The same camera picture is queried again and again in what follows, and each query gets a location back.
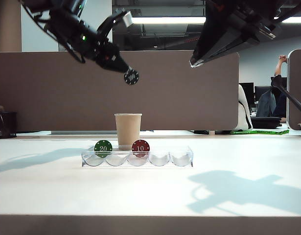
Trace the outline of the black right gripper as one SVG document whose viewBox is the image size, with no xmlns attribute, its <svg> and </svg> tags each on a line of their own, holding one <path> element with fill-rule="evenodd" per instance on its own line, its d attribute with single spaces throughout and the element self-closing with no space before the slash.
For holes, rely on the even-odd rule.
<svg viewBox="0 0 301 235">
<path fill-rule="evenodd" d="M 192 68 L 259 44 L 258 37 L 275 39 L 278 0 L 208 0 L 207 19 L 189 61 Z"/>
</svg>

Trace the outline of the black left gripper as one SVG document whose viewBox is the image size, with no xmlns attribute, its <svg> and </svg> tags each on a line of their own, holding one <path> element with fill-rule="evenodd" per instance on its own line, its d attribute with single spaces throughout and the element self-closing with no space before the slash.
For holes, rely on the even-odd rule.
<svg viewBox="0 0 301 235">
<path fill-rule="evenodd" d="M 113 43 L 107 42 L 98 47 L 94 61 L 103 69 L 126 73 L 131 67 L 119 55 L 119 50 Z"/>
</svg>

